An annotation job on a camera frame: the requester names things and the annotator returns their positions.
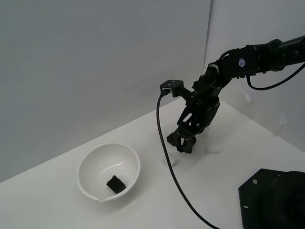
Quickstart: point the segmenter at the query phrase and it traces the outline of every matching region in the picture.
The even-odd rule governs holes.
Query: sticker
[[[238,61],[238,64],[239,64],[240,67],[244,67],[245,64],[246,64],[246,61],[244,61],[243,58],[240,58],[239,61]]]

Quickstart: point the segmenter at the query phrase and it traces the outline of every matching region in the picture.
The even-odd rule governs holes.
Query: black mounting plate
[[[262,229],[258,197],[270,183],[283,173],[282,171],[260,169],[239,187],[239,201],[244,229]]]

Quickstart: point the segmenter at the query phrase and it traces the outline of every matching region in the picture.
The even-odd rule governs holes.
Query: white table
[[[182,99],[161,108],[164,136],[183,109]],[[176,155],[174,170],[195,208],[221,229],[242,228],[238,187],[257,170],[305,172],[304,153],[223,102],[209,135],[197,140],[191,155]],[[76,171],[87,153],[111,141],[138,152],[141,172],[126,196],[99,203],[79,191]],[[208,228],[185,204],[162,157],[153,111],[0,183],[0,228]]]

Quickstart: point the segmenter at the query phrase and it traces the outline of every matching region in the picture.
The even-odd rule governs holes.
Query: bowl rim
[[[89,194],[89,193],[82,187],[81,182],[80,182],[80,168],[81,168],[82,163],[84,162],[84,160],[86,159],[86,157],[87,157],[90,153],[92,153],[92,152],[95,151],[96,149],[98,149],[98,148],[100,148],[100,147],[102,147],[102,146],[105,146],[105,145],[122,145],[122,146],[124,146],[124,147],[129,148],[129,149],[133,152],[133,154],[135,155],[135,157],[136,157],[136,159],[137,159],[137,166],[138,166],[138,169],[137,169],[137,174],[136,174],[136,176],[135,176],[133,182],[132,182],[126,189],[124,189],[122,192],[120,192],[120,193],[118,193],[118,194],[115,194],[115,195],[113,195],[113,196],[111,196],[111,197],[108,197],[108,198],[106,198],[106,199],[99,199],[99,198],[97,198],[97,197],[95,197],[95,196]],[[90,151],[90,152],[81,160],[81,163],[80,163],[80,165],[79,165],[79,167],[78,167],[78,170],[77,170],[77,185],[78,185],[79,189],[81,190],[81,192],[82,192],[84,195],[86,195],[87,197],[89,197],[89,198],[91,198],[91,199],[94,199],[94,200],[98,200],[98,201],[100,201],[100,202],[104,202],[104,201],[107,201],[107,200],[111,200],[111,199],[118,198],[118,197],[124,195],[125,193],[127,193],[127,192],[129,191],[129,189],[131,189],[131,188],[133,187],[133,185],[135,184],[135,182],[137,181],[137,179],[138,179],[138,177],[139,177],[139,174],[140,174],[140,169],[141,169],[141,163],[140,163],[139,155],[138,155],[137,152],[136,152],[133,148],[131,148],[129,145],[126,145],[126,144],[121,143],[121,142],[108,142],[108,143],[104,143],[104,144],[102,144],[102,145],[96,147],[96,148],[93,149],[92,151]]]

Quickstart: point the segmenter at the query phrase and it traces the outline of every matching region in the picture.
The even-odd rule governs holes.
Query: black metal bracket
[[[244,229],[305,228],[305,173],[260,169],[238,192]]]

